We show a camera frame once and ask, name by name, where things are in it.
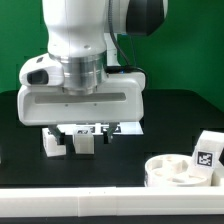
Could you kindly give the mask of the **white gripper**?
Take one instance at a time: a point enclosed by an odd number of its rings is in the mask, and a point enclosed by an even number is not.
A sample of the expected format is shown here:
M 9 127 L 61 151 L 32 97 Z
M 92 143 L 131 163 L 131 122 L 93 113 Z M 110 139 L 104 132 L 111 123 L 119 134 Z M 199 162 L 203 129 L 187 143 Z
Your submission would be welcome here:
M 110 74 L 94 93 L 75 96 L 59 87 L 22 86 L 17 97 L 20 121 L 27 126 L 50 125 L 58 145 L 65 134 L 56 125 L 110 123 L 103 131 L 104 143 L 110 144 L 119 122 L 136 122 L 144 114 L 142 91 L 145 75 L 140 72 Z

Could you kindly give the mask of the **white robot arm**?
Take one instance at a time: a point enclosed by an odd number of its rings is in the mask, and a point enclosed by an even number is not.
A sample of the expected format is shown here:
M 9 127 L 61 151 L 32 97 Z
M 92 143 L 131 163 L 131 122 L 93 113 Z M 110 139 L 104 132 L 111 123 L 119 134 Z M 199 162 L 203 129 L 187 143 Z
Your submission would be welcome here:
M 117 34 L 148 36 L 164 22 L 168 0 L 42 0 L 48 48 L 20 70 L 20 121 L 46 125 L 117 124 L 144 116 L 146 75 L 117 64 Z

